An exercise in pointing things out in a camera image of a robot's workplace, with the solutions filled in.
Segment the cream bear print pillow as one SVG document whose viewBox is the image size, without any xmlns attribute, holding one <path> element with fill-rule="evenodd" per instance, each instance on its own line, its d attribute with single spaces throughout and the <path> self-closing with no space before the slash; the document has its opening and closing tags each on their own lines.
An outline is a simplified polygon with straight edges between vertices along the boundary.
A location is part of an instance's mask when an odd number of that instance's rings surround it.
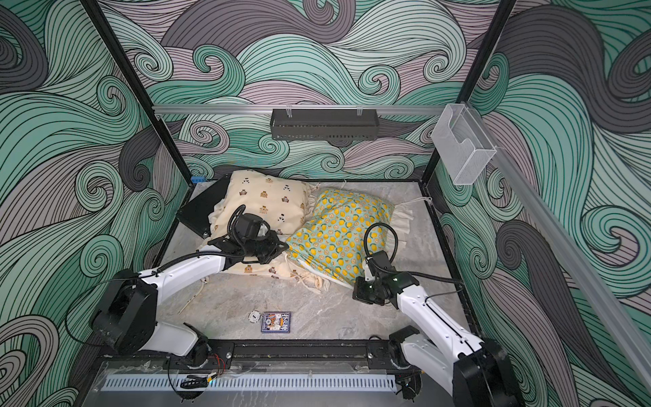
<svg viewBox="0 0 651 407">
<path fill-rule="evenodd" d="M 217 201 L 208 214 L 210 238 L 225 235 L 232 213 L 240 205 L 245 205 L 247 214 L 260 216 L 281 241 L 286 241 L 305 224 L 314 190 L 312 185 L 302 181 L 290 181 L 251 170 L 234 171 L 227 183 L 225 198 Z M 290 259 L 287 250 L 267 265 L 253 264 L 251 259 L 247 259 L 245 264 L 232 266 L 226 273 L 292 280 L 316 294 L 330 288 L 325 278 Z"/>
</svg>

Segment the yellow lemon print pillow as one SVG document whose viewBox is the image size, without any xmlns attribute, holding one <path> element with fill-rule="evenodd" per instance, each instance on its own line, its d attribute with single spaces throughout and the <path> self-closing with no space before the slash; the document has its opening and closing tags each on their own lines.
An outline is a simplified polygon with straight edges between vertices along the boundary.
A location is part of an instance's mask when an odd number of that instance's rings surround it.
<svg viewBox="0 0 651 407">
<path fill-rule="evenodd" d="M 347 288 L 364 276 L 368 253 L 393 244 L 392 227 L 406 239 L 418 199 L 391 203 L 383 198 L 335 188 L 318 192 L 308 220 L 288 239 L 288 260 Z"/>
</svg>

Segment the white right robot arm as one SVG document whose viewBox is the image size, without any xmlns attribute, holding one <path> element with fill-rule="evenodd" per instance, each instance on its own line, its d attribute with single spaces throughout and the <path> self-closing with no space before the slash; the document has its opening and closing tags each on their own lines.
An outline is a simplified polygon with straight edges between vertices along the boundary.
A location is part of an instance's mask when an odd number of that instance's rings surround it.
<svg viewBox="0 0 651 407">
<path fill-rule="evenodd" d="M 415 366 L 452 397 L 456 406 L 523 406 L 520 385 L 507 351 L 462 327 L 433 301 L 409 273 L 361 276 L 353 298 L 368 305 L 390 303 L 416 328 L 398 344 L 395 366 Z"/>
</svg>

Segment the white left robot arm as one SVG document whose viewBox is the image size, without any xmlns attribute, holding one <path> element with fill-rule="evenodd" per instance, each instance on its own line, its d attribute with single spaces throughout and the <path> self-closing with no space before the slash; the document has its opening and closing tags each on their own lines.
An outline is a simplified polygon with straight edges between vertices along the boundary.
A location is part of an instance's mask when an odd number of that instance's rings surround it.
<svg viewBox="0 0 651 407">
<path fill-rule="evenodd" d="M 89 325 L 120 356 L 141 351 L 169 354 L 200 368 L 210 354 L 208 338 L 189 324 L 158 321 L 158 307 L 206 277 L 240 264 L 266 265 L 286 250 L 288 245 L 275 232 L 244 244 L 225 236 L 155 269 L 125 269 L 107 283 Z"/>
</svg>

